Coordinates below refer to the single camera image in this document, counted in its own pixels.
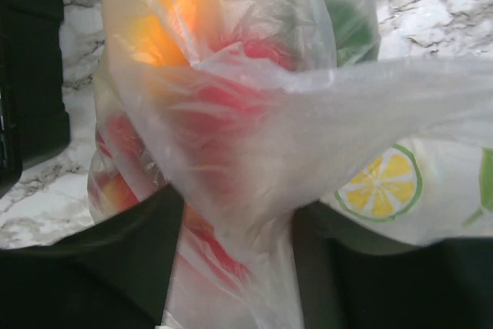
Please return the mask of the black plastic toolbox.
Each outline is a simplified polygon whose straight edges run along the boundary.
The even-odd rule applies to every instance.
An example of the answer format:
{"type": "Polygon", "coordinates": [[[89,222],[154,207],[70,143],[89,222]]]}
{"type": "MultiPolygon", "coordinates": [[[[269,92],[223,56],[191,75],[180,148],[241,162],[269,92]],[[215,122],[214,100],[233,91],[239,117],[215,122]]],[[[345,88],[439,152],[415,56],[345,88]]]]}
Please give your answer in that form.
{"type": "Polygon", "coordinates": [[[1,194],[70,143],[62,99],[62,0],[1,0],[1,194]]]}

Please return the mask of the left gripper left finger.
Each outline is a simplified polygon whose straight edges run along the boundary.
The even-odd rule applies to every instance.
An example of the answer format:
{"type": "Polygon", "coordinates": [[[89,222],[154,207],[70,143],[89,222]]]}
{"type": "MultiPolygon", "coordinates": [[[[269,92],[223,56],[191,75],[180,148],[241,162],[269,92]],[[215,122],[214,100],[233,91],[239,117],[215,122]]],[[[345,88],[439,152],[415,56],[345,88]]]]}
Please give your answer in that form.
{"type": "Polygon", "coordinates": [[[1,252],[3,328],[161,324],[184,202],[165,186],[49,246],[1,252]]]}

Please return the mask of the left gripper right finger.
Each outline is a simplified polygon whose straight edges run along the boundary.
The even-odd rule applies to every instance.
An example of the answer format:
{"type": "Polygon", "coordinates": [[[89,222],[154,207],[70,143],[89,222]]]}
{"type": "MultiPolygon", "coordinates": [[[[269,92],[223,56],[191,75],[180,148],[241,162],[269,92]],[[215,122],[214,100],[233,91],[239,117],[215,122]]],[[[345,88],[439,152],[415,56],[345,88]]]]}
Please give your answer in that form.
{"type": "Polygon", "coordinates": [[[424,247],[315,202],[296,211],[293,254],[307,328],[490,328],[492,240],[424,247]]]}

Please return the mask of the clear plastic bag of fruits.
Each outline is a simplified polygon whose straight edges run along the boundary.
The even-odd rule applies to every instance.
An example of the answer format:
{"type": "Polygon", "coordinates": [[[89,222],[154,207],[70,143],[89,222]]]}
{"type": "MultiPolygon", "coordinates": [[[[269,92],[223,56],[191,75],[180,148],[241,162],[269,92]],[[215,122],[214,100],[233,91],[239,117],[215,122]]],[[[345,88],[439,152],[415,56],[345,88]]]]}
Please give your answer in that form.
{"type": "Polygon", "coordinates": [[[378,60],[374,0],[102,0],[89,209],[173,187],[166,323],[307,328],[297,210],[492,240],[492,63],[378,60]]]}

